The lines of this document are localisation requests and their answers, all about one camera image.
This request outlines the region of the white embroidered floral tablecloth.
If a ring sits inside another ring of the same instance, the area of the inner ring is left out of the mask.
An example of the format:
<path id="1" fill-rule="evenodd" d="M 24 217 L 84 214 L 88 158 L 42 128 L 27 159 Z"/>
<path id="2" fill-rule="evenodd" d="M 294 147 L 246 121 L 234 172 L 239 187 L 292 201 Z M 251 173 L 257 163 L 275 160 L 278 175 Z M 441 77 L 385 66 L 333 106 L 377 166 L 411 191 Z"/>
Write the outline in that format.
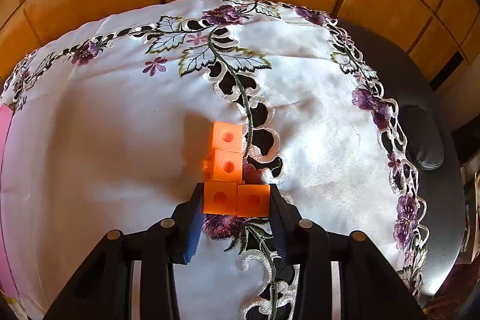
<path id="1" fill-rule="evenodd" d="M 107 231 L 170 214 L 215 122 L 244 181 L 324 229 L 365 232 L 414 296 L 427 228 L 399 107 L 342 23 L 265 0 L 181 0 L 87 23 L 16 64 L 1 187 L 22 318 L 41 319 Z"/>

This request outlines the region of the orange linked cube blocks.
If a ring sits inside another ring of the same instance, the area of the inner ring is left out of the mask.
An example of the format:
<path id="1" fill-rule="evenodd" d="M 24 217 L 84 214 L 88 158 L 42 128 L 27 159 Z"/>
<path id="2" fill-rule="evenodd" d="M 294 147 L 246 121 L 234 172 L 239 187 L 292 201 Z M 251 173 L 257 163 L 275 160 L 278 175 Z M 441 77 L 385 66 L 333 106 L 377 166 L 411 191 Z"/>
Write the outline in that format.
<path id="1" fill-rule="evenodd" d="M 205 214 L 234 215 L 239 218 L 267 218 L 270 214 L 270 187 L 246 184 L 243 180 L 243 134 L 238 124 L 212 124 L 208 154 L 201 163 L 204 174 Z"/>

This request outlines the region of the pink cardboard tray box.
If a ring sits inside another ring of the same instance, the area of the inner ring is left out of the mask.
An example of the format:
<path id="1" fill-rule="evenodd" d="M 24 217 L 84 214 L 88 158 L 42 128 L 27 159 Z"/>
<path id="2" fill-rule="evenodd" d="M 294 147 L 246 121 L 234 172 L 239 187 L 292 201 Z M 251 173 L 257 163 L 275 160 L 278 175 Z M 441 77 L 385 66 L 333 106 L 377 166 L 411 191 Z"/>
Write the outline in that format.
<path id="1" fill-rule="evenodd" d="M 1 104 L 1 169 L 4 166 L 5 149 L 12 117 L 13 110 L 6 104 Z M 7 297 L 18 298 L 19 292 L 7 251 L 7 242 L 9 241 L 7 227 L 7 203 L 5 201 L 4 188 L 1 187 L 1 290 Z"/>

